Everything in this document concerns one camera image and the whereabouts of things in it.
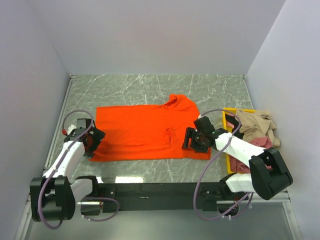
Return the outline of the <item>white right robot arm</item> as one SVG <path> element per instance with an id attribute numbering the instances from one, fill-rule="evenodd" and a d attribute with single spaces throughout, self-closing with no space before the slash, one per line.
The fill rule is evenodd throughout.
<path id="1" fill-rule="evenodd" d="M 194 124 L 194 128 L 186 128 L 182 149 L 207 154 L 213 148 L 236 158 L 250 171 L 222 178 L 213 191 L 216 196 L 230 200 L 237 193 L 256 193 L 270 200 L 292 185 L 293 177 L 276 148 L 255 146 L 226 129 L 215 129 L 206 116 L 195 120 Z"/>

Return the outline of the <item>orange t shirt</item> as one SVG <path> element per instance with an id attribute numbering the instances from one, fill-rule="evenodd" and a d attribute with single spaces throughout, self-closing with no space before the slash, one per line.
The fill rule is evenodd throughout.
<path id="1" fill-rule="evenodd" d="M 105 137 L 91 160 L 209 160 L 210 150 L 182 148 L 187 128 L 194 128 L 199 115 L 196 104 L 183 94 L 171 94 L 163 104 L 99 106 L 95 125 Z"/>

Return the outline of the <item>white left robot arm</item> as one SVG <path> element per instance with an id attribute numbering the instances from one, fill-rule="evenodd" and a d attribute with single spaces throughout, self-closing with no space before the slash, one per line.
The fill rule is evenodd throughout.
<path id="1" fill-rule="evenodd" d="M 63 134 L 65 139 L 57 159 L 42 177 L 33 178 L 29 186 L 35 222 L 70 220 L 78 202 L 83 198 L 94 201 L 100 195 L 95 176 L 80 176 L 74 182 L 70 178 L 81 158 L 94 156 L 106 134 L 89 118 L 77 119 L 75 129 L 64 130 Z"/>

